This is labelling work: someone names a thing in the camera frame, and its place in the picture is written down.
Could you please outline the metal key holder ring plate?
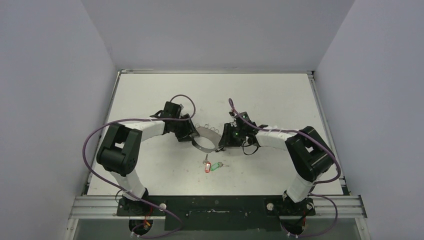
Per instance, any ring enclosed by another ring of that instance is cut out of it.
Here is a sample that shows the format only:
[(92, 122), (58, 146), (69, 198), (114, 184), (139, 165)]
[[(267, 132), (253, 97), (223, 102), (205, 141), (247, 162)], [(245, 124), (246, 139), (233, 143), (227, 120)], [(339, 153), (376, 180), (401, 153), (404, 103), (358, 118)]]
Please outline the metal key holder ring plate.
[[(197, 134), (194, 134), (191, 139), (191, 144), (197, 150), (209, 154), (220, 149), (219, 142), (222, 138), (219, 130), (215, 127), (210, 127), (209, 124), (200, 125), (196, 123), (194, 125)], [(209, 143), (206, 145), (201, 144), (201, 139), (208, 140)]]

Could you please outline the red tagged key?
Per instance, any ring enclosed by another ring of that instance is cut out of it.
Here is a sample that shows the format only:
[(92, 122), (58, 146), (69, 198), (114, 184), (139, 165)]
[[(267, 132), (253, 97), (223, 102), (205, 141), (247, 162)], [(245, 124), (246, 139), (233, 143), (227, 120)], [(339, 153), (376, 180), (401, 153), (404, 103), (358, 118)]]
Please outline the red tagged key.
[(202, 161), (202, 163), (205, 165), (204, 172), (206, 174), (210, 173), (210, 171), (211, 171), (211, 163), (210, 163), (208, 157), (209, 157), (209, 155), (206, 154), (205, 159)]

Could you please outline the green tagged key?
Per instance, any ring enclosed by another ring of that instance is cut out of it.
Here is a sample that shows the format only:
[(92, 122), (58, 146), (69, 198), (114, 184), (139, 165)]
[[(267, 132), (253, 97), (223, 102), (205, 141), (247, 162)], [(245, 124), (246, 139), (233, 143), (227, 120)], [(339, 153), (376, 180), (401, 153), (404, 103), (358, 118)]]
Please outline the green tagged key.
[(222, 162), (217, 162), (217, 163), (214, 163), (214, 164), (211, 165), (210, 171), (215, 171), (215, 170), (222, 168), (222, 167), (229, 167), (229, 166), (222, 163)]

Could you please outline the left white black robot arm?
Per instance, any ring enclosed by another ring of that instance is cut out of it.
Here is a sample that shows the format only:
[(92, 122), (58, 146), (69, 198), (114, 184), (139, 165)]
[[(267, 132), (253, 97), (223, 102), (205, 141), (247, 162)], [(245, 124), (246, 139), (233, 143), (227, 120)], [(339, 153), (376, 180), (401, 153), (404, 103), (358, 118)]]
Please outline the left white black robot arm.
[(96, 162), (115, 178), (122, 188), (122, 205), (136, 215), (151, 209), (148, 189), (137, 175), (141, 143), (153, 137), (174, 133), (179, 142), (188, 142), (199, 136), (189, 114), (182, 114), (180, 104), (167, 101), (152, 120), (129, 125), (112, 123), (104, 136)]

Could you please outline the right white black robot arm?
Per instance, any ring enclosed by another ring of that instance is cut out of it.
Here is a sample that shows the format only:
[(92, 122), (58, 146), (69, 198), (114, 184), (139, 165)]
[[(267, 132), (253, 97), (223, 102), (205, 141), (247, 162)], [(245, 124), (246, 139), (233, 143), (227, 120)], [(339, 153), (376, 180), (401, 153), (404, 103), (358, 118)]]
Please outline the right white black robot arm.
[(319, 178), (334, 164), (333, 153), (311, 126), (294, 134), (268, 125), (256, 125), (246, 112), (230, 112), (233, 121), (225, 123), (218, 147), (271, 147), (288, 152), (296, 171), (295, 178), (282, 194), (281, 212), (289, 215), (304, 214), (313, 209), (310, 199)]

